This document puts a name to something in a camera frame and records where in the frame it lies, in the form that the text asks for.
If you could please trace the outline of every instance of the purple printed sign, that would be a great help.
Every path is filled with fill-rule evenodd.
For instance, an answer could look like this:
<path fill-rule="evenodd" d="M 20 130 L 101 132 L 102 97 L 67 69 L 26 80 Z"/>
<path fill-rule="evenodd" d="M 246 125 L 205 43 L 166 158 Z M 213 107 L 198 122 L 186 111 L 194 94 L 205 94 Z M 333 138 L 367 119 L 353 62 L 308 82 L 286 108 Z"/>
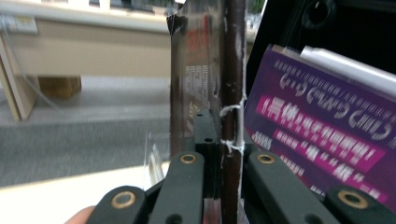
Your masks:
<path fill-rule="evenodd" d="M 396 102 L 384 95 L 268 49 L 245 126 L 313 191 L 346 184 L 396 212 Z"/>

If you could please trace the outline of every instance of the wooden desk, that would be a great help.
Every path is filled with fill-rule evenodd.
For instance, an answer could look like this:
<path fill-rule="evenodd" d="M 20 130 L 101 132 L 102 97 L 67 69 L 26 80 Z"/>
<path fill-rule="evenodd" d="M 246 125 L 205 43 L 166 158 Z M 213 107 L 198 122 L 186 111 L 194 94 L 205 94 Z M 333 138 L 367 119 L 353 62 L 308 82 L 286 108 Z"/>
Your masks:
<path fill-rule="evenodd" d="M 170 36 L 163 15 L 67 4 L 0 0 L 0 13 L 34 16 L 38 35 L 9 34 L 27 77 L 170 77 Z M 0 81 L 15 120 L 28 119 L 36 93 L 0 36 Z"/>

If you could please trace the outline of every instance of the white cable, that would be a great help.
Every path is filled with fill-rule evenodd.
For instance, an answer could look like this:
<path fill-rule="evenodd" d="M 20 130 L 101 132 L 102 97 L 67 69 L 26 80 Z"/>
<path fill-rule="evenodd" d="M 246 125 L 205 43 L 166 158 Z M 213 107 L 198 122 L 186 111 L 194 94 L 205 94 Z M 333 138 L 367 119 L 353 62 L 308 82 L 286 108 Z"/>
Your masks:
<path fill-rule="evenodd" d="M 8 25 L 7 25 L 7 22 L 6 22 L 6 17 L 2 14 L 2 15 L 1 15 L 1 18 L 2 18 L 1 24 L 2 24 L 2 27 L 3 27 L 4 34 L 6 35 L 7 42 L 8 42 L 8 44 L 9 44 L 9 47 L 11 48 L 12 54 L 14 55 L 15 61 L 16 61 L 16 63 L 17 63 L 17 66 L 18 66 L 18 67 L 20 68 L 20 70 L 21 70 L 21 74 L 22 74 L 23 79 L 24 79 L 25 82 L 33 89 L 33 91 L 34 91 L 35 93 L 37 93 L 37 95 L 38 95 L 41 99 L 44 100 L 45 103 L 47 103 L 49 106 L 51 106 L 51 107 L 52 107 L 53 109 L 55 109 L 57 112 L 59 112 L 62 116 L 65 116 L 65 117 L 68 117 L 68 118 L 87 118 L 87 117 L 95 117 L 95 116 L 103 116 L 103 115 L 108 115 L 108 116 L 113 115 L 113 116 L 115 116 L 115 115 L 127 114 L 127 112 L 121 112 L 121 113 L 97 113 L 97 114 L 89 113 L 89 114 L 78 114 L 78 115 L 76 115 L 76 114 L 69 114 L 69 113 L 64 112 L 58 105 L 56 105 L 54 102 L 52 102 L 51 99 L 48 98 L 48 97 L 47 97 L 47 96 L 35 85 L 35 83 L 33 83 L 33 82 L 28 78 L 28 76 L 26 76 L 26 72 L 24 71 L 23 66 L 22 66 L 22 64 L 21 64 L 21 61 L 20 61 L 20 59 L 19 59 L 19 57 L 17 56 L 17 53 L 16 53 L 16 51 L 15 51 L 14 44 L 12 43 L 11 38 L 9 37 L 9 34 L 8 34 Z"/>

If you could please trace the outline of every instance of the hand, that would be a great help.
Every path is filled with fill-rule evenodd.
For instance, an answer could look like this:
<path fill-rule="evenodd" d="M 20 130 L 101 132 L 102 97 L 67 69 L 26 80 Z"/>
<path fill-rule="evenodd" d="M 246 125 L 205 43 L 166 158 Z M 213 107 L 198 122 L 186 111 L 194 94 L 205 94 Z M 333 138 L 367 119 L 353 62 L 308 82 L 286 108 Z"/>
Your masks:
<path fill-rule="evenodd" d="M 95 207 L 86 207 L 73 215 L 65 224 L 85 224 Z"/>

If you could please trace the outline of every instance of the gray carpet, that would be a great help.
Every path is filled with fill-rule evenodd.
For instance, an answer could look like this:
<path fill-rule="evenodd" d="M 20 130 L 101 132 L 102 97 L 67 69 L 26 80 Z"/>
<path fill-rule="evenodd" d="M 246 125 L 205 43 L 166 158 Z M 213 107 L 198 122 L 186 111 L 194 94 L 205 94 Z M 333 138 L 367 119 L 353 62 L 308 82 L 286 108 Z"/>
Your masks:
<path fill-rule="evenodd" d="M 15 123 L 0 104 L 0 187 L 142 165 L 148 132 L 169 133 L 167 78 L 89 81 L 73 99 L 55 100 L 74 117 L 38 100 Z"/>
<path fill-rule="evenodd" d="M 0 187 L 142 165 L 146 134 L 166 119 L 0 128 Z"/>

